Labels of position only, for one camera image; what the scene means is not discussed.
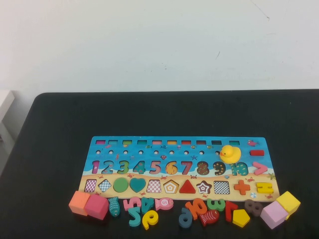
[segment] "black table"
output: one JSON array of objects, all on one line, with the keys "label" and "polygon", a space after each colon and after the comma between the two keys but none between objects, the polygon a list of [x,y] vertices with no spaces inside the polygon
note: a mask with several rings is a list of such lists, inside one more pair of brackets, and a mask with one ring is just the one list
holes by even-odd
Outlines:
[{"label": "black table", "polygon": [[[281,193],[301,206],[270,230],[261,218],[183,230],[185,201],[159,211],[148,231],[124,212],[104,221],[71,213],[91,138],[96,135],[261,136]],[[27,116],[0,178],[0,238],[310,238],[319,236],[319,91],[42,94]]]}]

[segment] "red fish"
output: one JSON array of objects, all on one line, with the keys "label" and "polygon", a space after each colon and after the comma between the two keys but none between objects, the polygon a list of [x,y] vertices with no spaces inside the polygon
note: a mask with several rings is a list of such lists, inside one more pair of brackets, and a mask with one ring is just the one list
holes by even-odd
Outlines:
[{"label": "red fish", "polygon": [[172,198],[155,199],[155,209],[169,210],[173,207],[174,201]]},{"label": "red fish", "polygon": [[253,146],[253,147],[255,147],[256,146],[256,144],[259,144],[259,142],[254,142],[253,140],[248,140],[248,143],[247,143],[249,146]]},{"label": "red fish", "polygon": [[201,223],[205,227],[207,224],[214,224],[218,221],[219,218],[219,212],[217,210],[209,210],[203,215],[199,215],[199,219],[201,220]]}]

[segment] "starfish print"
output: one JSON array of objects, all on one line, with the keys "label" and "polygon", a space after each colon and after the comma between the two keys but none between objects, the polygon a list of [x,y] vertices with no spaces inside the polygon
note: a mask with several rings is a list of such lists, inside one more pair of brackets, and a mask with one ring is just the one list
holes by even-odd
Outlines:
[{"label": "starfish print", "polygon": [[199,193],[210,193],[211,184],[207,183],[206,181],[203,180],[201,183],[196,184],[196,186],[198,188]]},{"label": "starfish print", "polygon": [[270,178],[270,180],[275,179],[276,180],[276,176],[274,173],[268,173],[269,175],[267,176],[267,178]]}]

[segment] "orange plus sign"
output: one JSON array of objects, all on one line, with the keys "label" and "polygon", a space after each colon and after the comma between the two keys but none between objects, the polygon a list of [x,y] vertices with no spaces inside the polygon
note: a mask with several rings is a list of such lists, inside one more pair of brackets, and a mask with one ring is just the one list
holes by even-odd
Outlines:
[{"label": "orange plus sign", "polygon": [[244,184],[244,180],[238,180],[238,184],[234,185],[235,190],[239,190],[240,195],[246,195],[246,191],[250,191],[250,186]]}]

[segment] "green circle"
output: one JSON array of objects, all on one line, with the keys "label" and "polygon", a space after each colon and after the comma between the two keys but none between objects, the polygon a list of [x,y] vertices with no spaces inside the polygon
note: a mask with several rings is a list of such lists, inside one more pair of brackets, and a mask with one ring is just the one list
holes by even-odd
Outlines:
[{"label": "green circle", "polygon": [[118,178],[114,181],[113,188],[118,193],[123,193],[129,187],[126,178]]}]

